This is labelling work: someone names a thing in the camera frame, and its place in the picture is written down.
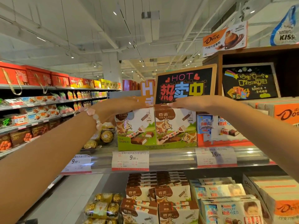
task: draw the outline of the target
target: red heart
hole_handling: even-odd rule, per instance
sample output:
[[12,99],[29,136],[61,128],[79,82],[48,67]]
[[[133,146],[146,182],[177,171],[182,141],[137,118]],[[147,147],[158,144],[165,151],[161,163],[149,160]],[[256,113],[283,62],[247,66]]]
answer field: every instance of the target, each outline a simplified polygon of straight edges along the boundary
[[198,74],[196,73],[195,75],[194,75],[194,80],[199,80],[200,79],[200,77],[198,76]]

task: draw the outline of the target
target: floor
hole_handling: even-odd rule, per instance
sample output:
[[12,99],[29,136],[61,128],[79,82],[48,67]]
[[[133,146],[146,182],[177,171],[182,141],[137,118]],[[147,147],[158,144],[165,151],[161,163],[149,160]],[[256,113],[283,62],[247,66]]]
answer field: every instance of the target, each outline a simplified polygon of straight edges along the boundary
[[102,176],[69,176],[28,219],[38,218],[39,224],[74,224]]

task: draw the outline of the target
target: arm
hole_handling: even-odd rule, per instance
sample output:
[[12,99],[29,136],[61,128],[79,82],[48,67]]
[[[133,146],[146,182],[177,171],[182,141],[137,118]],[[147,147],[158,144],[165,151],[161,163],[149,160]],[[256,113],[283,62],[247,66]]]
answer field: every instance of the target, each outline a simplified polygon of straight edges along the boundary
[[294,168],[299,163],[299,128],[222,96],[187,97],[170,106],[221,116],[299,182]]
[[[104,123],[112,115],[143,108],[131,98],[111,99],[92,108]],[[0,220],[14,224],[96,132],[82,112],[0,161]]]

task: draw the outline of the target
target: wooden display cabinet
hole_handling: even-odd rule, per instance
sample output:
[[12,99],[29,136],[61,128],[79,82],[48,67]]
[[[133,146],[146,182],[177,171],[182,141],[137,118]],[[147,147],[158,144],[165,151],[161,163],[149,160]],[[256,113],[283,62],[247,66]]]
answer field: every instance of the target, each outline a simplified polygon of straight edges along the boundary
[[202,64],[217,64],[215,95],[222,95],[222,66],[273,62],[282,97],[299,96],[299,44],[219,51]]

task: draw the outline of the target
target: forearm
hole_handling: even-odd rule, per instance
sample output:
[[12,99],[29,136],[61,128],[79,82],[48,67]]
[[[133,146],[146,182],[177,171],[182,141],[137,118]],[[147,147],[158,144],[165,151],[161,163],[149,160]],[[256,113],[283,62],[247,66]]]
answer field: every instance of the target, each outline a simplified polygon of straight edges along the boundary
[[[104,122],[110,114],[98,112],[100,121]],[[0,179],[5,179],[0,184],[3,223],[16,223],[39,199],[96,132],[95,126],[92,117],[80,113],[0,161]]]
[[229,98],[221,100],[217,114],[299,181],[294,168],[299,163],[298,128]]

